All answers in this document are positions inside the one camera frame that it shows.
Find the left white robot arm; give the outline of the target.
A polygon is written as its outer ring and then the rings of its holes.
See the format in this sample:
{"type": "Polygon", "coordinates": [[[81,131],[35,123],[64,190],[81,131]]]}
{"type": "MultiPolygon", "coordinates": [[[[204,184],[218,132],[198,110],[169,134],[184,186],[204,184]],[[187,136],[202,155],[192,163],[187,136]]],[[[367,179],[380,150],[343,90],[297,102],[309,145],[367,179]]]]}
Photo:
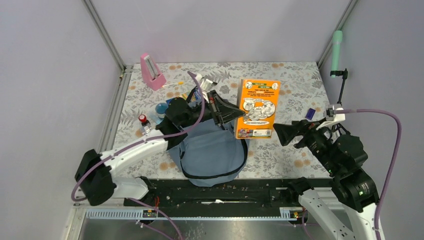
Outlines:
{"type": "Polygon", "coordinates": [[[101,153],[87,151],[75,173],[76,190],[91,206],[111,198],[137,199],[148,206],[155,192],[141,178],[120,172],[152,155],[169,153],[194,185],[212,187],[233,180],[247,162],[248,143],[235,137],[235,122],[245,112],[214,90],[196,102],[173,98],[164,119],[138,140],[101,153]]]}

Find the orange picture book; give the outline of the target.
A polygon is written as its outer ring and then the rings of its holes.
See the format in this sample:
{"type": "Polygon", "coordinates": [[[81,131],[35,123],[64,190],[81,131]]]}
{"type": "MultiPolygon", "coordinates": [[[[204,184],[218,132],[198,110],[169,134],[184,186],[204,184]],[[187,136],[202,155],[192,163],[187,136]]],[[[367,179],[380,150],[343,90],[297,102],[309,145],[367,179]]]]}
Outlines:
{"type": "Polygon", "coordinates": [[[237,139],[270,139],[276,118],[281,82],[242,78],[237,106],[244,113],[234,122],[237,139]]]}

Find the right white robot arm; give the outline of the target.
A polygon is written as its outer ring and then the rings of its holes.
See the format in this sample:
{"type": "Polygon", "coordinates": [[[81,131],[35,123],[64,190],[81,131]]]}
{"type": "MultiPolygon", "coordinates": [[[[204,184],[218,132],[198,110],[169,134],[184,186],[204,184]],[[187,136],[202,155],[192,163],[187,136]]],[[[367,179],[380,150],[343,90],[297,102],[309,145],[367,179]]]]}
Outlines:
{"type": "Polygon", "coordinates": [[[294,138],[296,149],[307,148],[329,173],[331,191],[342,204],[352,229],[349,230],[325,205],[317,190],[305,177],[289,182],[284,197],[293,206],[301,205],[332,240],[382,240],[375,216],[380,198],[375,182],[362,169],[368,159],[359,137],[340,135],[333,140],[324,121],[293,121],[273,124],[279,142],[287,146],[294,138]]]}

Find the blue-grey student backpack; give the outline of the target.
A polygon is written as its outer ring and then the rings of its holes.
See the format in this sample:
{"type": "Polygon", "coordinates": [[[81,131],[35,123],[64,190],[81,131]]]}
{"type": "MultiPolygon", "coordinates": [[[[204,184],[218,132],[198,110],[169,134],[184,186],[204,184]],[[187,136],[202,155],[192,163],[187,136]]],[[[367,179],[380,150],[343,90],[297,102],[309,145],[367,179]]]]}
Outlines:
{"type": "MultiPolygon", "coordinates": [[[[215,92],[208,93],[215,100],[215,92]]],[[[247,163],[249,141],[235,137],[235,120],[217,126],[200,122],[186,135],[169,141],[170,158],[198,187],[212,187],[236,178],[247,163]]]]}

